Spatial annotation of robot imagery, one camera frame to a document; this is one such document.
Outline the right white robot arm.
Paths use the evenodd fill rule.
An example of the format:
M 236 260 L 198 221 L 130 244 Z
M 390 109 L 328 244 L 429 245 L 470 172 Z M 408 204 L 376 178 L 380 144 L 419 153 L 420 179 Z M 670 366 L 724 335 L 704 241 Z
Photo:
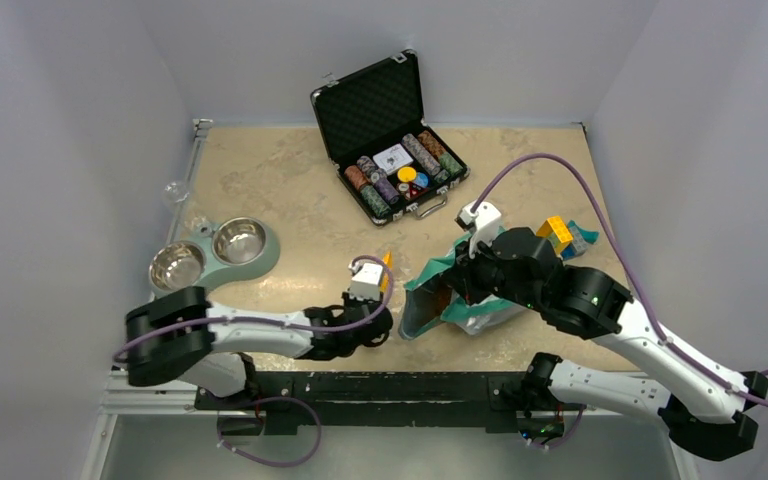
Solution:
M 456 244 L 445 285 L 468 303 L 495 296 L 537 312 L 556 330 L 590 340 L 630 361 L 646 379 L 580 366 L 539 352 L 521 381 L 522 406 L 551 401 L 595 406 L 648 420 L 685 451 L 724 461 L 754 447 L 758 424 L 747 415 L 746 394 L 766 395 L 768 379 L 736 372 L 668 334 L 660 339 L 641 300 L 608 274 L 567 265 L 549 242 L 528 227 L 496 236 L 491 244 Z

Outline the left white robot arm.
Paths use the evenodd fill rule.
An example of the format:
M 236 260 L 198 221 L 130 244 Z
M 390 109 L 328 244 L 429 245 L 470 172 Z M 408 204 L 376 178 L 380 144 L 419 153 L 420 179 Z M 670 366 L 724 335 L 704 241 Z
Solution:
M 393 327 L 391 296 L 345 292 L 340 305 L 275 314 L 213 304 L 204 288 L 186 287 L 126 315 L 127 340 L 113 361 L 132 386 L 179 380 L 244 409 L 260 394 L 252 354 L 330 361 L 379 346 Z

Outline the green dog food bag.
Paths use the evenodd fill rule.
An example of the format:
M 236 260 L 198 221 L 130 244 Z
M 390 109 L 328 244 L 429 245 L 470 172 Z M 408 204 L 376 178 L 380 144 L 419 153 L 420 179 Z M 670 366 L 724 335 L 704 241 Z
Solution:
M 419 276 L 404 284 L 405 306 L 398 328 L 404 340 L 414 340 L 429 330 L 456 325 L 468 335 L 478 335 L 523 313 L 526 308 L 493 295 L 476 304 L 468 304 L 443 283 L 443 274 L 455 265 L 455 248 L 467 243 L 469 233 L 458 238 L 449 251 L 431 257 Z

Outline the yellow plastic scoop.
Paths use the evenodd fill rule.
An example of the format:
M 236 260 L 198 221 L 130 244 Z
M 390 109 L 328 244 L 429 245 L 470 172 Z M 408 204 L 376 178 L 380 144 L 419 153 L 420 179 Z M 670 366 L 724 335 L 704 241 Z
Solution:
M 388 251 L 387 251 L 387 252 L 384 254 L 384 256 L 382 257 L 382 261 L 383 261 L 383 263 L 385 264 L 385 266 L 387 267 L 387 271 L 389 272 L 389 274 L 392 274 L 392 270 L 393 270 L 393 258 L 392 258 L 392 251 L 391 251 L 391 250 L 388 250 Z

